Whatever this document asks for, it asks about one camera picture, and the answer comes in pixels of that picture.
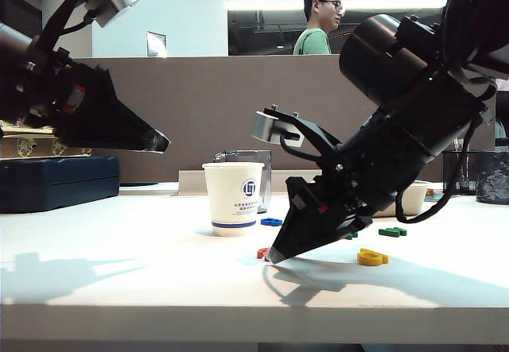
pen holder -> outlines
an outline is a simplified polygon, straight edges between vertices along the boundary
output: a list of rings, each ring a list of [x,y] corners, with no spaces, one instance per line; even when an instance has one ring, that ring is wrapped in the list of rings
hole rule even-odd
[[[477,189],[477,156],[482,151],[467,151],[467,156],[460,166],[460,173],[453,188],[454,195],[475,195]],[[448,187],[448,180],[460,159],[461,151],[444,151],[443,181],[444,191]]]

white table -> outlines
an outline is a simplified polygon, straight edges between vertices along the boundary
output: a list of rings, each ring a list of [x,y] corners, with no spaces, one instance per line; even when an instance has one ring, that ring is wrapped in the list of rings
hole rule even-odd
[[[284,218],[273,197],[261,217]],[[2,337],[16,340],[509,343],[509,207],[451,199],[430,220],[376,219],[274,266],[278,228],[211,235],[206,197],[121,195],[1,215]],[[390,256],[356,263],[359,248]]]

white bowl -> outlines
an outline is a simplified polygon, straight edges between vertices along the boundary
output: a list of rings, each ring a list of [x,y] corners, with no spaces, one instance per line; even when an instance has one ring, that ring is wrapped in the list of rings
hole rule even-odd
[[[418,215],[426,196],[428,181],[415,180],[404,192],[402,205],[405,215]],[[392,203],[385,211],[378,211],[373,217],[395,217],[396,204]]]

yellow block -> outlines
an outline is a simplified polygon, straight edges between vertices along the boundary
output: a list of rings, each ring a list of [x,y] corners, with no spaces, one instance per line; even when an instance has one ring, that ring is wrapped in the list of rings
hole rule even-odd
[[[382,263],[389,263],[389,256],[369,249],[361,249],[357,253],[357,261],[361,265],[378,266]]]

black robotic arm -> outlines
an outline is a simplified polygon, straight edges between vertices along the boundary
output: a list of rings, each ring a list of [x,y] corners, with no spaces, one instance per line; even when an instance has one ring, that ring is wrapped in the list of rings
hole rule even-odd
[[[468,128],[464,157],[483,121],[484,101],[496,93],[493,79],[509,78],[509,27],[495,13],[508,5],[509,0],[448,0],[441,25],[378,15],[356,28],[343,47],[340,70],[379,109],[343,144],[276,106],[256,114],[253,136],[279,143],[322,170],[312,183],[286,181],[290,209],[268,253],[273,263],[364,229],[394,201],[402,222],[422,221],[447,203],[454,184],[429,211],[407,219],[401,196]],[[467,77],[465,70],[476,76]],[[484,93],[475,96],[468,84],[484,85]],[[292,148],[304,138],[319,154]]]
[[[0,119],[51,126],[67,146],[164,152],[169,140],[117,100],[110,73],[53,50],[61,35],[105,26],[138,0],[65,0],[33,39],[0,23]],[[65,28],[85,4],[81,24]]]

